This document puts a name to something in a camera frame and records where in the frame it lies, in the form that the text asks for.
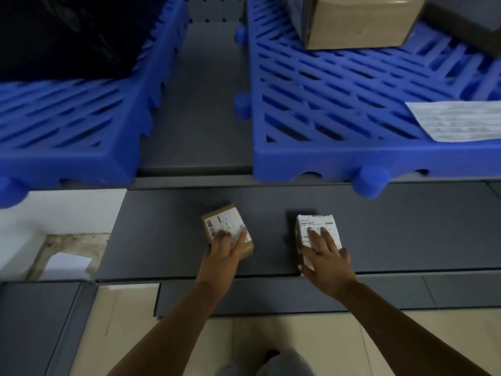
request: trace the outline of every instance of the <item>package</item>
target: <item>package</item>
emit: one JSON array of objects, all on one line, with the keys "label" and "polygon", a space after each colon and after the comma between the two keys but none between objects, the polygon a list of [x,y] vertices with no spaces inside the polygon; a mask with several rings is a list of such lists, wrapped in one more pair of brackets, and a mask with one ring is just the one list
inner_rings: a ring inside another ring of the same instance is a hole
[{"label": "package", "polygon": [[[336,227],[336,222],[334,221],[334,216],[332,215],[298,215],[296,219],[296,242],[297,247],[309,246],[314,251],[317,250],[310,242],[310,236],[308,235],[308,229],[312,228],[316,233],[320,234],[320,228],[325,227],[327,231],[331,234],[334,239],[334,243],[338,249],[341,249],[341,240],[339,239],[338,229]],[[313,269],[311,261],[299,255],[299,263],[301,265],[306,265],[308,268]]]},{"label": "package", "polygon": [[[231,233],[233,243],[231,247],[235,245],[235,241],[239,238],[242,230],[245,228],[245,224],[238,213],[234,204],[229,204],[226,207],[220,208],[209,214],[202,216],[204,221],[205,233],[207,238],[211,242],[216,233],[223,230]],[[247,232],[246,242],[244,244],[244,251],[242,258],[251,256],[253,254],[254,244],[251,239],[251,235]]]},{"label": "package", "polygon": [[0,81],[124,78],[166,0],[0,0]]},{"label": "package", "polygon": [[423,19],[487,54],[501,57],[501,0],[429,0]]},{"label": "package", "polygon": [[282,0],[308,50],[400,46],[425,0]]}]

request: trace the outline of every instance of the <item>person's left hand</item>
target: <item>person's left hand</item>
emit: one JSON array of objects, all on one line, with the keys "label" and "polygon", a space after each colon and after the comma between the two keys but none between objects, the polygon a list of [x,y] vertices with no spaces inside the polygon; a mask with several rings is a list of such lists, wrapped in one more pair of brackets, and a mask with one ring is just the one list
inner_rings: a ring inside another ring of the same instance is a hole
[{"label": "person's left hand", "polygon": [[219,231],[212,240],[212,245],[205,251],[195,284],[207,288],[218,301],[228,292],[235,278],[246,237],[247,229],[244,229],[232,249],[231,235]]}]

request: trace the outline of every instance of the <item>forearm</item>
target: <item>forearm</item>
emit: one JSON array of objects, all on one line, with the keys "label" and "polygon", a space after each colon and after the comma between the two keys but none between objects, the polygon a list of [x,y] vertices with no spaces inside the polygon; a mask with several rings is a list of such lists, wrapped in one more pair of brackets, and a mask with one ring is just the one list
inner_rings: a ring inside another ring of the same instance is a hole
[{"label": "forearm", "polygon": [[368,286],[354,282],[338,299],[365,328],[396,376],[488,375]]},{"label": "forearm", "polygon": [[191,292],[158,322],[108,376],[182,376],[218,298],[204,286]]}]

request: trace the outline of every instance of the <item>hand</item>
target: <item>hand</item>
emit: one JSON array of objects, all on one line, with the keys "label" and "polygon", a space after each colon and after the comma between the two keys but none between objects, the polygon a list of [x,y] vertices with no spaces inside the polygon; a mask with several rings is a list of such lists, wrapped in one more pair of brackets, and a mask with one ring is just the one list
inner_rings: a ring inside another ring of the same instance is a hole
[{"label": "hand", "polygon": [[301,265],[301,273],[322,292],[339,299],[348,286],[357,282],[357,277],[351,267],[348,250],[338,250],[334,239],[324,227],[320,232],[321,235],[314,230],[308,230],[315,252],[307,246],[302,246],[297,251],[308,258],[315,268],[315,271],[312,271],[306,265]]},{"label": "hand", "polygon": [[195,284],[208,289],[219,301],[228,292],[243,253],[247,229],[243,229],[233,249],[229,232],[219,231],[207,248]]}]

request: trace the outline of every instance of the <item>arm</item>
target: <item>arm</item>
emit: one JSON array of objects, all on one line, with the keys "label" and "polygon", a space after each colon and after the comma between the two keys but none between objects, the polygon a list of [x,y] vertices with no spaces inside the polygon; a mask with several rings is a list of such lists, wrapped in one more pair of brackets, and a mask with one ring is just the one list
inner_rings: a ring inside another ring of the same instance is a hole
[{"label": "arm", "polygon": [[182,376],[198,336],[227,293],[243,253],[247,230],[231,249],[231,235],[220,231],[202,260],[195,286],[110,371],[108,376]]},{"label": "arm", "polygon": [[299,249],[315,271],[301,272],[325,294],[341,302],[365,328],[396,376],[488,373],[357,281],[345,248],[338,250],[326,229],[310,231],[315,251]]}]

